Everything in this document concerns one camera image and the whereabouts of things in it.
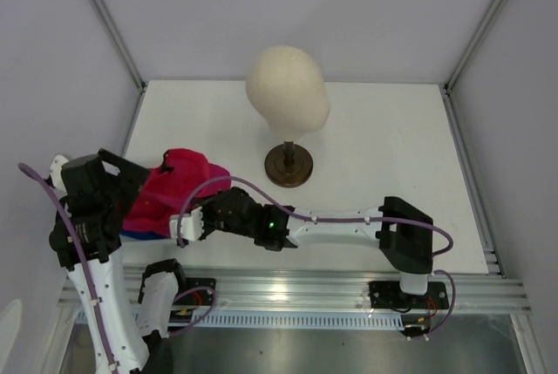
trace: bronze base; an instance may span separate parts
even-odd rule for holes
[[[312,175],[314,168],[314,160],[308,150],[299,145],[290,145],[294,147],[290,166],[285,145],[275,146],[265,157],[265,172],[279,187],[300,187]]]

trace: white wall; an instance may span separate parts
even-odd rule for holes
[[[509,0],[454,94],[497,245],[525,282],[547,350],[558,330],[556,1]]]
[[[328,80],[443,82],[490,0],[106,0],[145,79],[244,79],[273,44]]]
[[[4,372],[32,373],[65,276],[54,208],[17,163],[118,149],[136,93],[88,0],[0,0],[0,18],[0,311],[24,301]]]

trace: pink fabric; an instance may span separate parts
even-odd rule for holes
[[[171,149],[167,152],[165,165],[172,171],[156,167],[124,220],[124,230],[155,232],[170,236],[168,221],[178,214],[186,198],[205,180],[230,173],[208,162],[206,157],[188,149]],[[205,187],[196,198],[207,197],[230,188],[230,181],[217,182]]]

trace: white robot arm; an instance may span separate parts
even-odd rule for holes
[[[149,171],[100,150],[75,160],[57,157],[50,183],[67,195],[78,242],[77,254],[68,228],[57,214],[50,244],[79,292],[92,333],[98,374],[171,373],[168,318],[174,298],[184,289],[177,262],[147,267],[140,290],[140,316],[133,320],[124,284],[119,231]],[[179,236],[178,216],[169,222]],[[423,227],[408,224],[422,222]],[[379,248],[401,274],[399,287],[411,296],[425,295],[432,273],[432,219],[397,197],[385,197],[381,207],[354,212],[317,212],[261,205],[238,187],[201,199],[180,221],[180,236],[202,241],[215,230],[247,236],[256,246],[279,251],[313,243],[357,244]],[[92,299],[84,265],[92,275],[97,299]],[[97,319],[104,321],[101,331]],[[112,357],[105,353],[109,344]]]

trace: mannequin head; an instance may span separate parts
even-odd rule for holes
[[[321,129],[330,113],[320,69],[296,47],[278,45],[263,51],[246,79],[246,93],[283,141]]]

